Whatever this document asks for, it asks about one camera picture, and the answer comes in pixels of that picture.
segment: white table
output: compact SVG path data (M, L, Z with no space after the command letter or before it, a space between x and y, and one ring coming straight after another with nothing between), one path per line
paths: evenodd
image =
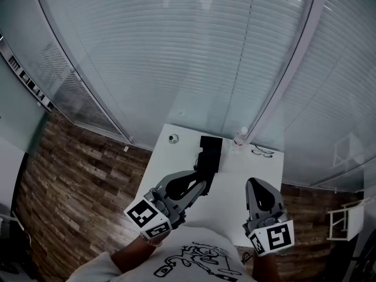
M171 134L179 141L170 144ZM212 136L174 125L164 125L146 168L136 197L145 195L168 174L193 170L202 151L201 136ZM242 225L249 217L246 209L246 181L258 177L280 190L283 171L283 153L275 152L272 158L251 152L253 145L240 152L231 150L231 140L223 139L219 172L214 176L207 196L200 196L186 210L187 226L207 227L227 237L236 246L251 247Z

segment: bracelet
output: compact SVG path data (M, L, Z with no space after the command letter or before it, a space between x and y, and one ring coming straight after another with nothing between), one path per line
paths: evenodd
M163 243L163 241L161 241L161 242L158 243L158 244L152 243L152 242L151 242L149 239L147 239L147 238L145 237L145 235L142 234L142 233L140 233L140 236L142 237L142 239L143 239L144 241L146 241L146 243L147 243L148 245L150 245L150 246L152 246L152 247L155 247L155 248L160 247L160 246L162 245L162 243Z

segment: eyeglasses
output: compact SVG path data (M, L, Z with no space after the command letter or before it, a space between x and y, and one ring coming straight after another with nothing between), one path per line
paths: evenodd
M252 149L252 152L255 154L255 155L263 155L264 157L273 157L273 153L274 152L267 152L266 150L263 150L259 147L257 147L257 145L255 145L254 147L256 147L256 149Z

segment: forearm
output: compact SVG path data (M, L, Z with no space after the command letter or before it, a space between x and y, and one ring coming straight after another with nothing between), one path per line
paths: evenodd
M257 282L281 282L275 255L269 254L259 257L255 254L252 276Z
M157 237L152 242L160 243L167 235L168 233ZM142 236L139 236L128 246L112 254L111 259L121 272L126 273L144 263L155 250L155 247L147 243Z

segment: person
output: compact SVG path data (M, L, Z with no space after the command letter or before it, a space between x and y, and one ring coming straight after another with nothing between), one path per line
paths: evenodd
M112 255L104 252L68 282L280 282L275 256L255 254L252 276L228 239L206 228L180 226L151 240L140 235Z

